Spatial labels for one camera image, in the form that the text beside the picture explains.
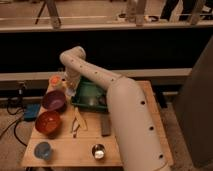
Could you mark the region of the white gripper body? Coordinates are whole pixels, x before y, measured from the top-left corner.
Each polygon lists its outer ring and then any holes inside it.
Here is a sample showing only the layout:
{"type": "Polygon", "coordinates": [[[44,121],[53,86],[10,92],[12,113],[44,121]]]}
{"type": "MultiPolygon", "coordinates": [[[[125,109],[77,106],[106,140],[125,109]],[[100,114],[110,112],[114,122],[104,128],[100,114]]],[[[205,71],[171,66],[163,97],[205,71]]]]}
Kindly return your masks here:
{"type": "Polygon", "coordinates": [[[66,94],[68,96],[74,96],[80,83],[81,75],[72,69],[65,69],[65,81],[66,81],[66,94]]]}

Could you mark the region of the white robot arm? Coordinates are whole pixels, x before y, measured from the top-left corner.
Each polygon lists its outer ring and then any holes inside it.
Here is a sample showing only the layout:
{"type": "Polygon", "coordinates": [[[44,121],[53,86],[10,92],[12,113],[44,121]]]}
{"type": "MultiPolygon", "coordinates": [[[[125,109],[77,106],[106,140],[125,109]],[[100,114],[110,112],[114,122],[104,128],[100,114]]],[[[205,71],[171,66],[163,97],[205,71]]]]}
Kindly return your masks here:
{"type": "Polygon", "coordinates": [[[106,101],[124,171],[171,171],[143,90],[126,76],[85,61],[80,46],[60,54],[68,82],[82,75],[107,91],[106,101]]]}

